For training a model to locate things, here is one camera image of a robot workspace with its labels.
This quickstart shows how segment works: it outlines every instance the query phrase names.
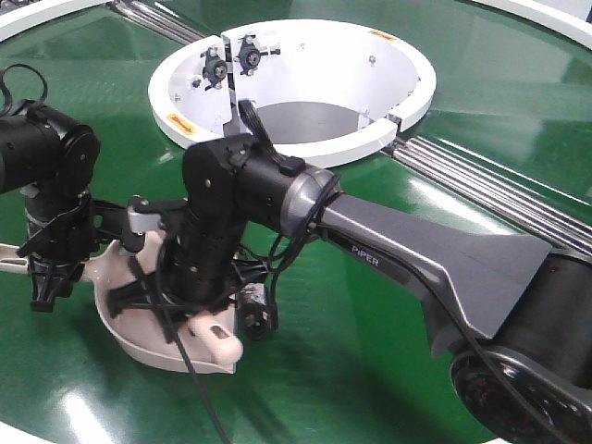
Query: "green table surface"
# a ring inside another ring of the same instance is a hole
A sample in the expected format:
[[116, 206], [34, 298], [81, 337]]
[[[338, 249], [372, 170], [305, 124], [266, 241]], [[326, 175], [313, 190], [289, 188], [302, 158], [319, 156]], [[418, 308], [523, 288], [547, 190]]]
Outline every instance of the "green table surface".
[[[169, 1], [206, 32], [266, 19], [369, 25], [420, 49], [438, 91], [413, 130], [469, 147], [533, 192], [592, 223], [592, 54], [561, 36], [452, 0]], [[177, 43], [95, 7], [0, 43], [0, 63], [48, 79], [48, 103], [103, 142], [95, 197], [125, 203], [185, 194], [182, 151], [155, 125], [148, 80]], [[345, 67], [328, 60], [331, 69]], [[34, 77], [8, 78], [15, 96]], [[374, 154], [335, 168], [346, 191], [473, 232], [513, 228], [408, 168]], [[22, 196], [0, 198], [0, 241], [24, 241]], [[260, 251], [273, 239], [249, 226]], [[190, 378], [133, 361], [79, 284], [53, 314], [29, 309], [26, 277], [0, 276], [0, 420], [59, 444], [217, 443]], [[237, 373], [203, 376], [232, 442], [459, 443], [494, 438], [464, 410], [449, 356], [429, 356], [418, 301], [323, 242], [307, 246], [278, 287], [281, 329], [244, 341]]]

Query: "metal rod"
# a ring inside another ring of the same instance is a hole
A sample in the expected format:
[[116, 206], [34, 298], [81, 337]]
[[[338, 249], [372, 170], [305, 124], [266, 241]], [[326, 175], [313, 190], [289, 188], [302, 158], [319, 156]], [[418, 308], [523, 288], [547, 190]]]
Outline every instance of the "metal rod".
[[204, 33], [137, 0], [116, 0], [110, 6], [127, 19], [181, 44], [197, 42], [206, 37]]
[[417, 141], [409, 141], [410, 146], [418, 150], [427, 150], [443, 161], [450, 161], [453, 165], [459, 167], [460, 169], [474, 173], [477, 177], [481, 178], [485, 184], [490, 184], [492, 188], [499, 188], [500, 190], [505, 190], [511, 195], [516, 196], [521, 204], [533, 208], [534, 210], [552, 218], [558, 223], [565, 224], [566, 227], [569, 227], [573, 231], [576, 231], [583, 236], [588, 238], [592, 237], [592, 228], [590, 226], [557, 210], [556, 208], [553, 208], [546, 203], [540, 202], [526, 192], [519, 190], [517, 187], [521, 187], [521, 185], [507, 180], [502, 175], [493, 171], [485, 172], [482, 167], [475, 162], [464, 159], [456, 153], [444, 150], [431, 141], [423, 138], [417, 138]]
[[524, 229], [580, 253], [592, 255], [592, 228], [504, 181], [493, 171], [430, 141], [397, 143], [393, 158]]
[[453, 177], [472, 183], [477, 190], [496, 195], [503, 200], [505, 204], [513, 206], [522, 212], [526, 212], [537, 219], [547, 221], [551, 225], [554, 225], [561, 231], [565, 232], [566, 235], [573, 237], [575, 240], [592, 250], [592, 242], [590, 241], [591, 233], [589, 231], [586, 232], [585, 224], [582, 224], [580, 221], [574, 220], [571, 217], [568, 219], [562, 216], [561, 212], [558, 210], [539, 203], [530, 196], [526, 196], [523, 192], [514, 190], [512, 187], [500, 183], [495, 178], [488, 177], [482, 171], [477, 171], [477, 174], [475, 174], [475, 170], [471, 171], [470, 166], [465, 169], [461, 162], [450, 162], [446, 159], [444, 154], [434, 157], [430, 152], [426, 152], [421, 148], [415, 146], [413, 148], [415, 153], [421, 155], [428, 164], [439, 165], [440, 168], [449, 170], [453, 173]]

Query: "yellow label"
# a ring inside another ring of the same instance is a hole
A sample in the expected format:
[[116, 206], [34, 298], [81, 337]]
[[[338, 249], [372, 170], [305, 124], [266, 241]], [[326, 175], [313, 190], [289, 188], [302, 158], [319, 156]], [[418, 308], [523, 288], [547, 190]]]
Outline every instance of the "yellow label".
[[173, 122], [177, 128], [188, 136], [191, 136], [195, 132], [195, 127], [178, 114], [169, 114], [166, 118]]
[[394, 35], [387, 34], [383, 31], [371, 30], [370, 33], [377, 35], [378, 37], [382, 37], [383, 39], [387, 39], [390, 42], [394, 42], [395, 40], [397, 40], [397, 37], [395, 37]]

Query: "gray arm casing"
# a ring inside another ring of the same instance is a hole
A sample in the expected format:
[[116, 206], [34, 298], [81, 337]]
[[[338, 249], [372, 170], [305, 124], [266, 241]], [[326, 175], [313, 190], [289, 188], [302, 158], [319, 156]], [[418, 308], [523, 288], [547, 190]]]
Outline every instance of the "gray arm casing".
[[466, 233], [347, 194], [327, 207], [321, 223], [329, 241], [418, 297], [434, 355], [462, 337], [398, 261], [421, 272], [476, 338], [492, 339], [551, 250], [534, 236]]

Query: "wire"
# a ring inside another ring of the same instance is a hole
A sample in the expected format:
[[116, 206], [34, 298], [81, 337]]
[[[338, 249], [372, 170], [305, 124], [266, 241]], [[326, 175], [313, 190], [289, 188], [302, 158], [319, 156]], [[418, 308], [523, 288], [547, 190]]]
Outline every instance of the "wire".
[[[320, 228], [330, 228], [326, 226], [319, 225]], [[343, 233], [339, 233], [341, 236], [351, 239], [347, 235]], [[502, 373], [500, 368], [494, 364], [494, 362], [485, 354], [485, 351], [481, 344], [475, 339], [472, 332], [468, 329], [468, 327], [461, 321], [454, 309], [448, 306], [445, 302], [444, 298], [439, 294], [438, 290], [434, 288], [432, 283], [429, 279], [412, 263], [406, 261], [405, 259], [393, 255], [391, 252], [384, 252], [379, 248], [371, 247], [378, 251], [381, 251], [383, 254], [387, 255], [389, 258], [392, 258], [397, 263], [399, 263], [403, 268], [409, 271], [419, 282], [427, 289], [427, 291], [436, 299], [438, 304], [442, 307], [446, 315], [452, 321], [455, 327], [458, 328], [461, 335], [469, 344], [469, 347], [472, 351], [476, 354], [476, 356], [481, 360], [481, 362], [485, 365], [487, 370], [491, 372], [491, 374], [497, 379], [497, 381], [501, 384], [502, 388], [506, 390], [506, 392], [513, 398], [513, 400], [524, 410], [525, 413], [530, 415], [532, 419], [538, 423], [539, 426], [543, 427], [547, 430], [553, 437], [557, 438], [563, 444], [581, 444], [575, 442], [573, 439], [569, 438], [563, 431], [561, 431], [558, 427], [553, 424], [550, 424], [537, 409], [535, 409], [532, 404], [526, 400], [526, 398], [514, 387], [514, 385], [508, 381], [506, 376]]]
[[30, 116], [39, 106], [43, 104], [43, 102], [45, 102], [45, 99], [47, 98], [47, 80], [37, 69], [24, 63], [15, 63], [14, 65], [9, 65], [3, 69], [0, 69], [0, 91], [4, 95], [4, 105], [2, 106], [2, 109], [0, 109], [0, 117], [3, 117], [6, 114], [8, 114], [10, 108], [12, 107], [12, 93], [10, 92], [10, 90], [4, 82], [5, 74], [12, 68], [25, 68], [29, 71], [34, 72], [35, 74], [37, 74], [39, 79], [41, 79], [41, 82], [43, 84], [43, 91], [41, 96], [36, 101], [34, 101], [33, 105], [29, 109], [29, 112], [27, 113], [27, 116]]

